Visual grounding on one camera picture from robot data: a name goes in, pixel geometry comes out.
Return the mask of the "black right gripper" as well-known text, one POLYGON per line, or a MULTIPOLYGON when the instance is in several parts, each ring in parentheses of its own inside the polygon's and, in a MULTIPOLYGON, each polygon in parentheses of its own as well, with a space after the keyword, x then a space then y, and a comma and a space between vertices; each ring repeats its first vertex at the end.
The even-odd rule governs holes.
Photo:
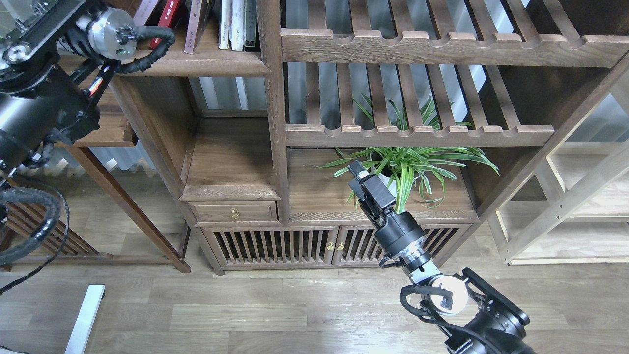
POLYGON ((359 160, 349 164, 348 170, 353 174, 349 186, 359 200, 360 208, 371 223, 378 229, 386 224, 388 215, 395 213, 395 197, 376 175, 368 175, 359 160))

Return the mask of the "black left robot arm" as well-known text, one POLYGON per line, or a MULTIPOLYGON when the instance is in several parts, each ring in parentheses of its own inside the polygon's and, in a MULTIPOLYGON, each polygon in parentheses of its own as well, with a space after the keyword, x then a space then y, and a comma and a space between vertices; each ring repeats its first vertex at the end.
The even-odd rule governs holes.
POLYGON ((40 247, 68 207, 59 192, 11 186, 15 171, 43 166, 54 143, 97 130, 97 103, 114 74, 148 70, 175 39, 173 29, 136 25, 101 0, 1 2, 1 224, 9 204, 46 210, 21 244, 1 252, 2 265, 40 247))

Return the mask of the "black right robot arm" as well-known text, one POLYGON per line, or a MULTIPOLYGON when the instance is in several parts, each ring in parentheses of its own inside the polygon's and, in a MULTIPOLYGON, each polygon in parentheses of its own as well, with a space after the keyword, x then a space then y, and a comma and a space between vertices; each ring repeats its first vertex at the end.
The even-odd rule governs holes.
POLYGON ((400 290, 402 306, 436 325, 450 354, 532 354, 523 342, 530 322, 525 312, 467 267, 460 275, 443 274, 422 247, 425 232, 410 213, 395 212, 395 197, 379 177, 360 161, 348 168, 354 176, 349 186, 385 253, 380 266, 392 260, 411 280, 400 290))

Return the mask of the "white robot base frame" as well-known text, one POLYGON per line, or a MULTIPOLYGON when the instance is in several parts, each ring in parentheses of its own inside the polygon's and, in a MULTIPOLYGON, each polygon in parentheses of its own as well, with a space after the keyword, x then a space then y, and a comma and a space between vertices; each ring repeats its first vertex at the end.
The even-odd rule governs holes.
POLYGON ((69 342, 66 345, 65 354, 83 354, 85 352, 105 289, 106 285, 104 284, 88 285, 69 342))

